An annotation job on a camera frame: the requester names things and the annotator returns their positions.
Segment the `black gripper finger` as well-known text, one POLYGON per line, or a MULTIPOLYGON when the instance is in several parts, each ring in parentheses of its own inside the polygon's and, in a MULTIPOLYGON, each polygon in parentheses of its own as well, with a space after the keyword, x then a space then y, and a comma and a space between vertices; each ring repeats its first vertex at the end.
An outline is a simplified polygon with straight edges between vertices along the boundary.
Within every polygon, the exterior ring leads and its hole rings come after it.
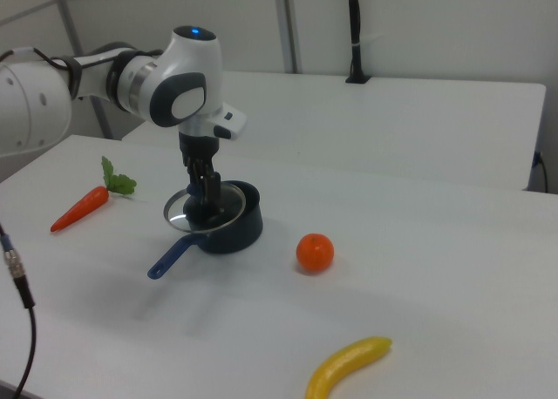
POLYGON ((218 213, 221 208, 221 175, 206 172, 201 179, 201 204, 209 213, 218 213))
POLYGON ((187 186, 187 193, 197 202, 202 202, 204 197, 204 169, 200 159, 189 158, 186 163, 190 182, 187 186))

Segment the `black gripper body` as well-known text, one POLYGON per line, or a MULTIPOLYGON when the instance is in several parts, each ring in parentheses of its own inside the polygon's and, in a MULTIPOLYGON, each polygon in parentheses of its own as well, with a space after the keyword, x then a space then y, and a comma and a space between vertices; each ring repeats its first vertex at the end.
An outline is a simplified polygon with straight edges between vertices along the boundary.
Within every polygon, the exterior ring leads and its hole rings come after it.
POLYGON ((188 171, 213 169, 213 156, 219 150, 219 139, 215 137, 195 137, 179 133, 183 164, 188 171))

